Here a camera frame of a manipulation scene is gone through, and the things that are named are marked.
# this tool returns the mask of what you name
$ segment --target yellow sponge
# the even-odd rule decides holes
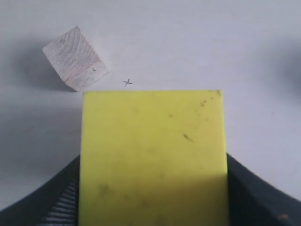
[[[80,226],[226,226],[220,91],[84,94]]]

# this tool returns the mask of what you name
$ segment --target yellow foam block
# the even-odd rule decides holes
[[[219,91],[84,94],[80,226],[225,226]]]

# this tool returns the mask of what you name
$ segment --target wooden block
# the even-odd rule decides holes
[[[77,92],[108,73],[78,27],[49,43],[43,52],[64,83]]]
[[[219,91],[84,94],[80,226],[227,226]]]

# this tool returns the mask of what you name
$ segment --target white table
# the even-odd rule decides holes
[[[0,0],[0,209],[79,154],[41,51],[77,25],[110,70],[88,90],[223,90],[228,152],[301,200],[301,1]]]

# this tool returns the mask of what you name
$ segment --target wood grain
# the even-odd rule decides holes
[[[78,27],[49,43],[43,52],[64,83],[77,92],[108,73]]]

